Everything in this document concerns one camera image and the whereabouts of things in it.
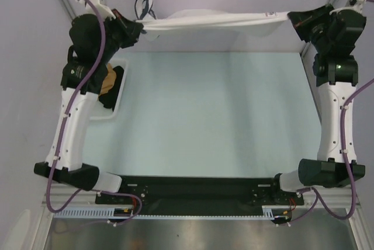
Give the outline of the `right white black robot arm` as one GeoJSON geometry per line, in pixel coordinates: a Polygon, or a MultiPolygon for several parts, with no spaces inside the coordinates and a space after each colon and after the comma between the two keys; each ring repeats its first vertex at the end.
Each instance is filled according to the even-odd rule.
{"type": "Polygon", "coordinates": [[[352,55],[366,17],[355,9],[332,5],[289,12],[288,18],[299,38],[311,43],[317,53],[313,74],[320,97],[321,138],[316,159],[301,159],[297,170],[276,175],[279,184],[269,196],[283,204],[291,192],[309,186],[343,188],[366,174],[358,164],[353,145],[353,94],[358,84],[358,63],[352,55]]]}

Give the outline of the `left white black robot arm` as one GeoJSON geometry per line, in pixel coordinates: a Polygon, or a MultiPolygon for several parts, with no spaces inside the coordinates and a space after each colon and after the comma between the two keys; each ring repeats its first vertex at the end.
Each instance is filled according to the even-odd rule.
{"type": "Polygon", "coordinates": [[[85,191],[108,191],[116,203],[128,199],[129,188],[121,184],[121,177],[85,164],[82,151],[91,113],[108,74],[107,64],[119,49],[138,41],[142,28],[142,24],[126,19],[117,9],[104,18],[103,25],[91,13],[72,21],[72,45],[61,79],[58,127],[46,160],[34,165],[36,175],[85,191]]]}

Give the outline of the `white graphic tank top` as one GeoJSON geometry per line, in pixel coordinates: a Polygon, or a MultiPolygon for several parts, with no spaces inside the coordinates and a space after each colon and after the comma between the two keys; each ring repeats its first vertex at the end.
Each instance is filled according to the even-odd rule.
{"type": "Polygon", "coordinates": [[[289,20],[287,12],[228,13],[210,9],[185,9],[159,19],[153,6],[153,0],[134,2],[136,22],[143,24],[143,34],[149,40],[182,32],[219,29],[265,37],[289,20]]]}

